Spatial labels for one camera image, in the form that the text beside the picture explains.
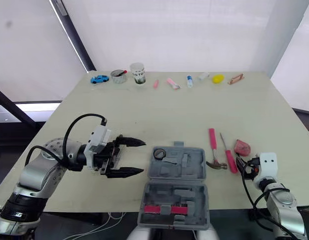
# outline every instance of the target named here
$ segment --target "pink hammer handle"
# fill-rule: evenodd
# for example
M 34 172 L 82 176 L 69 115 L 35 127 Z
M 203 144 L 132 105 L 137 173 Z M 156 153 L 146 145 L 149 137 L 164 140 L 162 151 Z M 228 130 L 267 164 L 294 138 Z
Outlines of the pink hammer handle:
M 209 128 L 210 145 L 212 149 L 217 149 L 217 141 L 215 136 L 215 129 Z
M 226 159 L 228 160 L 228 164 L 230 166 L 230 171 L 233 174 L 236 174 L 238 172 L 238 169 L 237 169 L 237 166 L 236 166 L 236 163 L 235 163 L 235 159 L 234 159 L 233 155 L 231 154 L 231 151 L 226 150 L 225 155 L 226 155 Z

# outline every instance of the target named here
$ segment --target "toy car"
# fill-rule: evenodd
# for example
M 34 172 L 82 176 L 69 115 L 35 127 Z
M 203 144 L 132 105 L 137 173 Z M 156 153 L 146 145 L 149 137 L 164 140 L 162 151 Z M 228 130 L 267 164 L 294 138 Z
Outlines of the toy car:
M 92 84 L 97 84 L 97 83 L 105 83 L 109 81 L 109 77 L 106 75 L 98 75 L 98 76 L 94 76 L 91 78 L 90 82 Z

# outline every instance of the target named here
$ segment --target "table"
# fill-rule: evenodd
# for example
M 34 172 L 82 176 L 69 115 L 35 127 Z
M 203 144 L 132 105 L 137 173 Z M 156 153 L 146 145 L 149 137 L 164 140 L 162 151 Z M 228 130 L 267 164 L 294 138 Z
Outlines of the table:
M 206 78 L 194 81 L 193 88 L 187 88 L 186 76 L 195 78 L 199 72 L 147 72 L 144 85 L 135 84 L 130 73 L 123 84 L 110 80 L 92 85 L 90 78 L 96 74 L 110 75 L 90 72 L 55 110 L 0 185 L 0 208 L 12 193 L 31 146 L 63 137 L 69 124 L 86 113 L 105 116 L 112 138 L 123 134 L 145 141 L 146 146 L 125 148 L 119 164 L 145 171 L 121 179 L 107 179 L 86 168 L 82 172 L 67 171 L 48 200 L 46 212 L 138 212 L 149 180 L 152 148 L 184 141 L 186 147 L 203 148 L 206 159 L 212 161 L 208 128 L 217 132 L 221 162 L 226 161 L 226 156 L 219 132 L 228 143 L 234 144 L 236 139 L 249 143 L 251 157 L 275 152 L 279 181 L 295 195 L 298 205 L 309 205 L 309 132 L 264 73 L 245 72 L 245 79 L 228 85 L 227 79 L 237 73 L 224 72 L 222 83 L 213 84 L 211 78 Z M 182 89 L 173 90 L 166 83 L 167 77 Z M 156 79 L 159 87 L 153 89 Z M 70 138 L 86 143 L 99 123 L 93 117 L 81 120 Z M 206 170 L 211 210 L 251 208 L 239 174 L 209 167 Z M 251 181 L 247 181 L 247 187 L 253 199 L 261 194 Z M 264 201 L 260 203 L 260 207 L 265 205 Z

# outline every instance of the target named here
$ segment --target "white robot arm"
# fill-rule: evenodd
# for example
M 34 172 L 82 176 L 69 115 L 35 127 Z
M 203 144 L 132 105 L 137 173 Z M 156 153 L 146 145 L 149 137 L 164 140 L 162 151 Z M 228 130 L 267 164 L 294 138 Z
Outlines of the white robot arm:
M 19 181 L 0 212 L 0 236 L 24 236 L 24 239 L 32 239 L 40 222 L 40 215 L 66 170 L 80 172 L 87 165 L 92 171 L 99 171 L 108 178 L 127 178 L 143 171 L 135 167 L 115 169 L 121 154 L 120 145 L 138 147 L 145 143 L 122 135 L 108 142 L 111 131 L 106 128 L 107 121 L 104 117 L 101 125 L 91 133 L 87 144 L 68 140 L 73 125 L 88 116 L 96 114 L 89 113 L 77 118 L 64 138 L 56 138 L 47 142 L 44 147 L 34 146 L 30 149 Z M 41 153 L 29 162 L 34 149 L 41 149 Z
M 273 152 L 264 152 L 248 162 L 240 157 L 236 158 L 236 164 L 241 172 L 242 181 L 253 209 L 258 211 L 258 201 L 264 197 L 267 209 L 271 217 L 264 218 L 273 223 L 273 234 L 276 240 L 307 240 L 307 233 L 301 214 L 297 210 L 297 200 L 282 183 L 277 182 L 278 163 L 277 155 Z M 263 194 L 253 203 L 247 190 L 246 179 L 253 180 L 253 184 Z

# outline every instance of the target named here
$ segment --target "cable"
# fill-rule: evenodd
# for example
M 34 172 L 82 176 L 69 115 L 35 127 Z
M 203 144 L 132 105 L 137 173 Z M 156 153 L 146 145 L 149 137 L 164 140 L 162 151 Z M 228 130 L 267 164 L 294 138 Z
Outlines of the cable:
M 101 125 L 102 126 L 105 126 L 107 124 L 107 119 L 102 116 L 102 115 L 99 115 L 99 114 L 95 114 L 95 113 L 87 113 L 87 114 L 84 114 L 84 115 L 81 115 L 79 117 L 77 117 L 71 124 L 70 126 L 68 127 L 67 131 L 65 132 L 65 135 L 64 135 L 64 138 L 63 138 L 63 144 L 62 144 L 62 155 L 63 155 L 63 158 L 62 158 L 62 161 L 63 162 L 66 162 L 67 164 L 69 163 L 69 159 L 68 159 L 68 156 L 67 156 L 67 141 L 68 141 L 68 137 L 69 137 L 69 134 L 71 132 L 71 130 L 73 129 L 74 125 L 80 120 L 80 119 L 83 119 L 85 117 L 98 117 L 98 118 L 101 118 Z
M 241 179 L 242 179 L 242 183 L 243 183 L 243 187 L 244 187 L 244 190 L 245 190 L 245 193 L 246 195 L 248 196 L 248 199 L 250 201 L 250 203 L 252 204 L 252 206 L 254 206 L 254 202 L 249 194 L 249 191 L 248 191 L 248 188 L 247 188 L 247 185 L 246 185 L 246 181 L 245 181 L 245 173 L 246 173 L 246 168 L 248 167 L 248 163 L 246 162 L 244 167 L 243 167 L 243 170 L 242 170 L 242 174 L 241 174 Z M 257 215 L 256 215 L 256 212 L 253 212 L 254 213 L 254 216 L 255 216 L 255 221 L 256 223 L 263 229 L 267 230 L 267 231 L 270 231 L 270 232 L 273 232 L 273 230 L 269 227 L 266 227 L 264 226 L 258 219 L 257 219 Z
M 27 166 L 27 165 L 28 165 L 28 163 L 29 163 L 29 161 L 30 161 L 30 157 L 31 157 L 31 155 L 33 154 L 33 152 L 34 152 L 35 149 L 40 149 L 40 150 L 46 152 L 46 153 L 49 154 L 51 157 L 53 157 L 58 163 L 60 163 L 62 166 L 64 166 L 62 160 L 61 160 L 59 157 L 57 157 L 57 155 L 55 155 L 52 151 L 46 149 L 45 147 L 39 146 L 39 145 L 35 145 L 35 146 L 33 146 L 33 147 L 29 150 L 28 155 L 26 156 L 26 159 L 25 159 L 24 166 Z
M 197 236 L 194 230 L 192 230 L 192 233 L 193 233 L 194 239 L 197 240 Z
M 110 217 L 111 219 L 113 219 L 113 220 L 119 220 L 120 218 L 122 218 L 123 216 L 126 215 L 126 212 L 125 212 L 123 215 L 121 214 L 120 217 L 113 217 L 113 216 L 111 216 L 111 212 L 108 212 L 108 215 L 109 215 L 109 217 Z
M 87 231 L 87 232 L 84 232 L 84 233 L 79 233 L 79 234 L 68 236 L 68 237 L 66 237 L 66 238 L 64 238 L 62 240 L 67 240 L 67 239 L 70 239 L 70 238 L 73 238 L 73 237 L 77 237 L 77 236 L 80 236 L 80 238 L 81 238 L 81 237 L 83 237 L 85 235 L 92 234 L 94 231 L 97 231 L 98 229 L 100 229 L 100 228 L 104 227 L 105 225 L 107 225 L 107 223 L 109 223 L 110 219 L 119 220 L 119 219 L 123 218 L 125 215 L 126 215 L 126 212 L 123 212 L 120 217 L 116 218 L 116 217 L 111 216 L 111 213 L 108 212 L 108 219 L 101 226 L 98 226 L 97 228 L 92 229 L 92 230 Z
M 110 221 L 110 216 L 108 216 L 107 221 L 106 221 L 104 224 L 102 224 L 101 226 L 98 226 L 98 227 L 96 227 L 95 229 L 92 229 L 92 230 L 87 231 L 87 232 L 84 232 L 84 233 L 79 233 L 79 234 L 75 234 L 75 235 L 68 236 L 68 237 L 66 237 L 66 238 L 64 238 L 64 239 L 62 239 L 62 240 L 67 240 L 67 239 L 70 239 L 70 238 L 73 238 L 73 237 L 82 236 L 82 235 L 84 235 L 84 234 L 92 233 L 92 232 L 94 232 L 94 231 L 96 231 L 96 230 L 98 230 L 98 229 L 104 227 L 105 225 L 107 225 L 107 223 L 109 223 L 109 221 Z
M 253 206 L 254 205 L 254 201 L 253 199 L 251 198 L 249 192 L 248 192 L 248 188 L 247 188 L 247 185 L 246 185 L 246 181 L 245 181 L 245 174 L 246 174 L 246 168 L 248 167 L 248 163 L 246 163 L 243 167 L 243 170 L 242 170 L 242 174 L 241 174 L 241 179 L 242 179 L 242 183 L 243 183 L 243 187 L 244 187 L 244 190 L 245 190 L 245 193 L 247 194 L 248 196 L 248 199 L 251 203 L 251 205 Z
M 76 238 L 74 238 L 74 239 L 72 239 L 72 240 L 76 240 L 76 239 L 82 238 L 82 237 L 87 236 L 87 235 L 90 235 L 90 234 L 95 234 L 95 233 L 98 233 L 98 232 L 102 232 L 102 231 L 104 231 L 104 230 L 111 229 L 111 228 L 117 226 L 117 225 L 121 222 L 121 220 L 124 218 L 125 215 L 126 215 L 126 212 L 123 212 L 122 215 L 121 215 L 121 217 L 119 218 L 119 221 L 116 222 L 116 223 L 115 223 L 114 225 L 112 225 L 112 226 L 106 227 L 106 228 L 104 228 L 104 229 L 100 229 L 100 230 L 98 230 L 98 231 L 93 231 L 93 232 L 90 232 L 90 233 L 82 234 L 81 236 L 78 236 L 78 237 L 76 237 Z
M 248 191 L 248 189 L 247 189 L 247 185 L 246 185 L 246 181 L 245 181 L 245 173 L 246 173 L 246 168 L 247 168 L 247 167 L 248 167 L 248 163 L 246 163 L 246 164 L 244 165 L 244 168 L 243 168 L 242 174 L 241 174 L 241 179 L 242 179 L 242 183 L 243 183 L 243 187 L 244 187 L 245 193 L 247 194 L 247 196 L 248 196 L 248 198 L 249 198 L 249 201 L 250 201 L 250 203 L 252 204 L 252 207 L 253 207 L 254 211 L 258 212 L 264 219 L 268 220 L 269 222 L 271 222 L 271 223 L 273 223 L 274 225 L 276 225 L 276 226 L 278 226 L 279 228 L 281 228 L 283 231 L 285 231 L 287 234 L 289 234 L 289 235 L 292 237 L 292 239 L 298 240 L 297 237 L 296 237 L 290 230 L 288 230 L 286 227 L 282 226 L 280 223 L 276 222 L 275 220 L 271 219 L 270 217 L 267 217 L 266 215 L 264 215 L 264 214 L 257 208 L 257 206 L 256 206 L 255 203 L 258 203 L 258 202 L 260 201 L 260 199 L 262 199 L 262 197 L 264 197 L 266 194 L 272 192 L 272 190 L 270 189 L 269 192 L 268 192 L 268 191 L 263 192 L 263 193 L 257 198 L 257 200 L 256 200 L 255 202 L 253 202 L 253 200 L 252 200 L 252 198 L 251 198 L 251 196 L 250 196 L 250 194 L 249 194 L 249 191 Z M 276 190 L 273 190 L 273 191 L 277 191 L 277 190 L 284 190 L 284 191 L 286 191 L 286 188 L 277 188 Z M 259 226 L 261 226 L 263 229 L 269 230 L 269 231 L 270 231 L 270 228 L 268 228 L 268 227 L 262 225 L 260 222 L 257 222 L 257 224 L 258 224 Z

